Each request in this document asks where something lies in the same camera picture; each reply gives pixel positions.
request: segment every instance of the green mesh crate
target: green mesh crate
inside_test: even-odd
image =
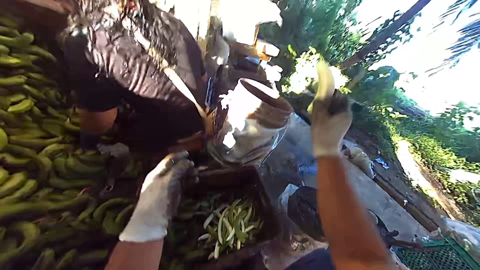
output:
[[[424,246],[421,251],[399,247],[396,254],[411,270],[480,270],[478,263],[452,238]]]

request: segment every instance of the concrete surface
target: concrete surface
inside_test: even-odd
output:
[[[425,228],[359,168],[347,160],[345,168],[362,204],[377,213],[390,231],[399,231],[398,240],[411,241],[414,235],[428,235]],[[310,126],[300,117],[292,116],[285,136],[260,167],[260,173],[273,205],[288,184],[316,188]]]

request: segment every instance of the black shirt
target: black shirt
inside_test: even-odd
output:
[[[203,105],[205,74],[202,55],[185,25],[163,12],[169,20],[175,47],[176,73]],[[121,27],[99,28],[91,37],[78,33],[64,47],[70,88],[77,104],[89,111],[107,111],[121,102],[127,115],[117,118],[120,138],[142,151],[159,151],[203,129],[195,107],[157,68],[152,58]]]

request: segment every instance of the white glove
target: white glove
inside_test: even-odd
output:
[[[119,236],[121,241],[146,242],[167,235],[168,221],[180,202],[180,181],[193,171],[187,155],[170,154],[147,175],[132,217]]]
[[[351,123],[352,114],[346,97],[334,95],[315,100],[311,126],[313,156],[339,156],[340,143]]]

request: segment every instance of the sky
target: sky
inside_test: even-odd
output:
[[[416,2],[417,0],[363,0],[355,10],[357,21],[361,22],[357,27],[362,27],[382,16],[382,19],[368,26],[374,29],[385,19],[391,18],[396,10],[405,12]],[[406,73],[400,77],[396,86],[403,87],[409,98],[416,101],[421,108],[429,110],[432,115],[443,112],[459,101],[464,101],[471,106],[479,106],[480,103],[480,52],[478,49],[471,50],[452,69],[446,68],[431,77],[428,76],[430,73],[426,73],[428,69],[438,66],[443,59],[450,56],[450,51],[446,49],[460,37],[457,31],[480,17],[480,15],[469,17],[475,12],[480,12],[480,1],[478,1],[453,25],[451,22],[455,15],[433,32],[433,26],[440,22],[439,16],[453,2],[455,0],[432,0],[422,9],[422,16],[417,17],[412,24],[410,29],[414,35],[412,40],[400,45],[385,59],[371,67],[376,69],[390,65],[397,71]],[[418,77],[412,79],[411,75],[408,75],[409,72],[414,72]],[[472,123],[466,123],[466,126],[479,126],[479,124],[480,118],[477,118]]]

